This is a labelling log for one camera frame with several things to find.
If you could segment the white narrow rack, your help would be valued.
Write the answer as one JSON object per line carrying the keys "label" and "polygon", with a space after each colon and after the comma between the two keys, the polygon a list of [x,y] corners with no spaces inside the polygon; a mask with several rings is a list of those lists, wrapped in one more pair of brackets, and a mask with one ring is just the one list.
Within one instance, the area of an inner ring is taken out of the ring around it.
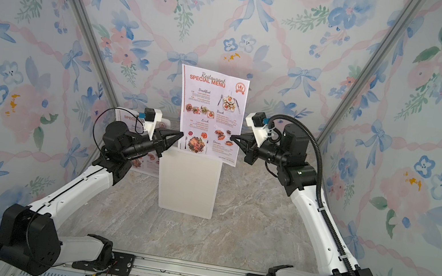
{"label": "white narrow rack", "polygon": [[223,164],[175,147],[165,151],[159,162],[159,207],[210,219]]}
{"label": "white narrow rack", "polygon": [[126,142],[124,140],[122,140],[120,142],[121,143],[121,151],[120,152],[125,158],[130,159],[130,162],[133,160],[133,157],[131,156],[131,154],[133,154],[135,151],[136,152],[139,151],[141,153],[141,156],[144,156],[147,154],[145,152],[145,146],[148,141],[145,141],[144,143],[142,143],[140,145],[132,144],[130,142],[129,134],[128,134],[128,137],[126,138],[126,140],[127,140]]}

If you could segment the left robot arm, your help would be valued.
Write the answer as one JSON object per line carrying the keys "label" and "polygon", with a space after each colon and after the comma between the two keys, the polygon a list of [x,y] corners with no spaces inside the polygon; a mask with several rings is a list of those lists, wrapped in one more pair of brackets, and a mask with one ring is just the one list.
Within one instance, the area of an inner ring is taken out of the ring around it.
{"label": "left robot arm", "polygon": [[131,132],[120,121],[110,123],[100,155],[71,182],[29,205],[14,204],[0,222],[0,261],[32,276],[67,263],[84,262],[98,273],[115,263],[113,242],[103,236],[62,237],[58,229],[96,195],[118,184],[133,161],[150,153],[162,157],[184,133],[153,128]]}

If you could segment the aluminium frame post right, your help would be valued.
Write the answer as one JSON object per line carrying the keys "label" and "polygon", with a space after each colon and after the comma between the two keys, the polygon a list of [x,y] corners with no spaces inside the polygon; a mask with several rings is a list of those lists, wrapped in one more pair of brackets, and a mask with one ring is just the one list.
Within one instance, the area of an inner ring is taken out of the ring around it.
{"label": "aluminium frame post right", "polygon": [[391,50],[393,45],[396,44],[400,38],[400,34],[403,33],[406,27],[408,27],[408,25],[411,23],[423,3],[424,0],[409,0],[409,2],[401,10],[401,14],[399,14],[393,26],[390,28],[388,33],[386,33],[379,48],[371,55],[371,58],[363,67],[357,82],[353,84],[350,91],[346,94],[344,99],[342,99],[340,105],[334,111],[333,115],[326,124],[326,127],[321,132],[318,139],[319,144],[324,145],[328,143],[334,128],[337,126],[337,124],[339,124],[345,112],[348,111],[354,99],[359,95],[363,87],[370,82],[370,79],[387,56],[389,50]]}

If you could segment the aluminium frame post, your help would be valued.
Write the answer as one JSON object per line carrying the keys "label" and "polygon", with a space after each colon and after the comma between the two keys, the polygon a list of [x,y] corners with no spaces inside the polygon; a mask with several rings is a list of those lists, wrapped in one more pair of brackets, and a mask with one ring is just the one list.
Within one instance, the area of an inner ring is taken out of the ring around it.
{"label": "aluminium frame post", "polygon": [[86,10],[86,7],[84,6],[83,0],[71,0],[71,7],[77,20],[80,32],[82,34],[82,38],[84,39],[84,42],[95,66],[95,70],[97,71],[100,81],[102,82],[102,85],[104,87],[104,92],[108,98],[109,104],[111,106],[117,107],[119,106],[119,101],[114,92],[114,88],[109,78],[105,63],[101,57],[97,39],[94,36],[90,17],[87,14],[88,12]]}
{"label": "aluminium frame post", "polygon": [[409,2],[401,10],[401,14],[399,14],[393,26],[390,28],[388,33],[386,33],[379,48],[371,55],[371,58],[363,67],[357,82],[353,84],[350,91],[346,94],[344,99],[342,99],[340,105],[334,111],[333,115],[326,124],[326,127],[321,132],[318,139],[319,144],[324,145],[328,143],[334,128],[337,126],[337,124],[339,124],[345,112],[348,111],[354,99],[359,95],[363,87],[370,82],[370,79],[387,56],[389,50],[391,50],[393,45],[396,44],[400,38],[400,34],[403,33],[406,27],[408,27],[408,25],[411,23],[423,3],[424,0],[409,0]]}

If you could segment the white narrow rack front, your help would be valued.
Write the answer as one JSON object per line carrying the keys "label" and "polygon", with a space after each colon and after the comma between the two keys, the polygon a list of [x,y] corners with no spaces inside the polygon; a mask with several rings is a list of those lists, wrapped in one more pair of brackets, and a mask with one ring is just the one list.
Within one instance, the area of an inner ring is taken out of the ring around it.
{"label": "white narrow rack front", "polygon": [[144,143],[142,143],[140,145],[132,144],[130,142],[129,134],[128,134],[128,137],[126,138],[126,140],[127,140],[126,142],[124,140],[122,140],[120,142],[121,143],[121,151],[120,152],[125,158],[130,159],[130,162],[133,160],[133,157],[131,156],[131,154],[133,154],[135,151],[136,152],[139,151],[141,153],[141,156],[144,156],[147,154],[145,152],[145,146],[148,141],[145,141]]}

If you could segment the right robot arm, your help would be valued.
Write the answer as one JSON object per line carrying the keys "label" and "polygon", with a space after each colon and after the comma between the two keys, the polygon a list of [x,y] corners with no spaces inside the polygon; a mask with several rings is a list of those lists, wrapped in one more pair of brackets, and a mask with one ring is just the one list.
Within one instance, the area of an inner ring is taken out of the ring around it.
{"label": "right robot arm", "polygon": [[323,161],[313,134],[292,117],[286,120],[285,128],[278,130],[274,117],[251,113],[245,120],[251,132],[230,138],[244,153],[247,164],[260,159],[276,166],[273,176],[299,212],[316,255],[316,273],[280,265],[269,268],[267,276],[373,276],[351,254],[325,202]]}

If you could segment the aluminium frame post left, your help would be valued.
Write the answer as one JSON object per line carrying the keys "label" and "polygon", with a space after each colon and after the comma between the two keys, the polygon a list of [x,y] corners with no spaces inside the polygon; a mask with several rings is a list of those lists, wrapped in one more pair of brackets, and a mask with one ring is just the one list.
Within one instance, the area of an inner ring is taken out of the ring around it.
{"label": "aluminium frame post left", "polygon": [[119,106],[119,101],[114,92],[114,88],[109,78],[105,63],[101,57],[97,39],[94,36],[90,17],[87,14],[88,12],[86,10],[86,7],[84,6],[83,0],[71,0],[71,7],[77,20],[80,32],[82,34],[82,38],[84,39],[84,42],[95,66],[95,70],[97,71],[100,81],[102,82],[102,85],[104,87],[104,92],[108,98],[109,104],[111,106],[117,107]]}

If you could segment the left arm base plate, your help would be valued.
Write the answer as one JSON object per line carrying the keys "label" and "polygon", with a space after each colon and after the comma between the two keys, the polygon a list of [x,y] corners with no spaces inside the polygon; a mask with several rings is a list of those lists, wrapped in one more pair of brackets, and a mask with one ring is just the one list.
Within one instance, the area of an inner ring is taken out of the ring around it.
{"label": "left arm base plate", "polygon": [[113,251],[111,255],[103,255],[96,261],[77,261],[72,263],[72,269],[85,270],[94,273],[108,273],[117,276],[129,276],[136,256],[130,253]]}

